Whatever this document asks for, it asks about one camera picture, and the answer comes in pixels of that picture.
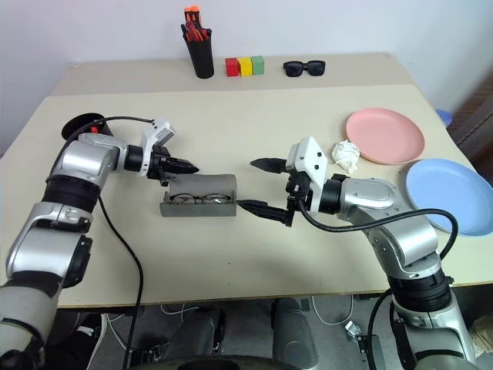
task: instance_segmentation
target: red block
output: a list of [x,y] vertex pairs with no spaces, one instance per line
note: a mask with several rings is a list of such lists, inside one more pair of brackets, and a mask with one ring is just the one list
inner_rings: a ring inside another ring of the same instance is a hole
[[236,58],[226,58],[224,61],[226,63],[226,76],[238,76],[240,69],[238,68],[238,61]]

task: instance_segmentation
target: toy block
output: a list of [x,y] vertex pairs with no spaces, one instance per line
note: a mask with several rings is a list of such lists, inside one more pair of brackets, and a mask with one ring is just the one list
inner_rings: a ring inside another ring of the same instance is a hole
[[236,58],[226,58],[224,59],[226,64],[226,76],[233,77],[238,76],[239,74],[239,66]]
[[238,64],[240,65],[240,75],[241,76],[251,76],[252,75],[252,59],[249,56],[244,56],[243,58],[238,58]]
[[254,75],[263,75],[263,58],[261,56],[252,56],[252,66]]

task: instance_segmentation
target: blue plate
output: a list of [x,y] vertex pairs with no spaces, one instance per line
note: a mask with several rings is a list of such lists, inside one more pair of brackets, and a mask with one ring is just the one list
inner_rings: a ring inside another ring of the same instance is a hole
[[[493,232],[493,188],[473,170],[451,160],[421,160],[406,178],[409,199],[417,209],[439,208],[457,218],[459,234],[480,237]],[[450,232],[450,221],[430,215],[430,222]]]

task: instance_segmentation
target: beige table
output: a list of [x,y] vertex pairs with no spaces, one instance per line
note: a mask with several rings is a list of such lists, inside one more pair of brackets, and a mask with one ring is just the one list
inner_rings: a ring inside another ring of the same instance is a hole
[[[266,59],[266,75],[228,79],[216,66],[210,80],[192,77],[188,62],[100,63],[70,69],[0,160],[2,176],[2,280],[5,255],[32,205],[42,198],[52,161],[62,145],[60,129],[80,113],[165,116],[177,135],[172,155],[195,163],[201,173],[235,173],[240,199],[285,207],[287,176],[248,165],[262,156],[286,157],[301,138],[315,136],[324,151],[344,139],[354,111],[395,109],[419,125],[426,138],[421,158],[444,157],[471,164],[405,70],[386,55],[323,56],[323,77],[283,75],[284,60]],[[116,136],[136,144],[145,124],[114,122]],[[404,191],[407,166],[381,166],[361,159],[354,177],[380,177]],[[327,176],[341,169],[331,164]],[[102,192],[113,223],[143,263],[143,302],[195,301],[292,294],[381,291],[387,288],[362,233],[329,234],[299,214],[293,227],[239,209],[231,218],[165,219],[165,189],[134,173],[110,175]],[[81,284],[64,290],[63,307],[132,304],[137,271],[112,235],[99,207],[89,232],[92,256]],[[323,222],[343,224],[322,215]],[[447,234],[438,231],[441,246]],[[493,236],[459,237],[444,261],[457,284],[493,280]]]

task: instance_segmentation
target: green block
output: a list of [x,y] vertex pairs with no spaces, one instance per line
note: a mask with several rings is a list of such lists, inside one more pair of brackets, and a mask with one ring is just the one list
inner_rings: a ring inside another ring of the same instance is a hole
[[252,66],[254,75],[263,75],[263,58],[261,56],[252,56]]

